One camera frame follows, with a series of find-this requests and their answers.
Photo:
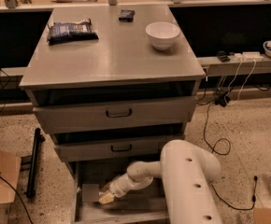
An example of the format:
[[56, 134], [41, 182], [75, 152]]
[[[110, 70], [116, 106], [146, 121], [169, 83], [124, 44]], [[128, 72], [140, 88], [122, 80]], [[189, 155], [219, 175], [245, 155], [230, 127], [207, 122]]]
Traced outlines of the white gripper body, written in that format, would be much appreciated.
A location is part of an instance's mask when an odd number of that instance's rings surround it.
[[109, 191], [115, 198], [121, 198], [135, 188], [136, 182], [128, 174], [115, 177], [109, 185]]

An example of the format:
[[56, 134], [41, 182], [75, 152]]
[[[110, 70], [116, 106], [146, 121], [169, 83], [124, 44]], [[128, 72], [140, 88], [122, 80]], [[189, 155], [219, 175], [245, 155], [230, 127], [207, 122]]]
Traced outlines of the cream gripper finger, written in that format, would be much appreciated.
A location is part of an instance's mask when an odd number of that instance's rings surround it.
[[114, 195], [112, 193], [105, 193], [99, 198], [100, 204], [112, 203], [114, 201]]

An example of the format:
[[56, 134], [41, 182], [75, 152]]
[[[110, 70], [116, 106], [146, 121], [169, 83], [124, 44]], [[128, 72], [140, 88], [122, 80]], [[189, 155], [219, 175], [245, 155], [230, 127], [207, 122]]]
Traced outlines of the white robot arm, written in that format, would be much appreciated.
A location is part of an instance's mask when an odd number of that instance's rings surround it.
[[155, 178], [163, 182], [171, 224], [222, 224], [209, 183], [221, 174], [219, 160], [188, 141], [166, 143], [158, 161], [135, 161], [99, 193], [107, 204], [131, 190], [148, 187]]

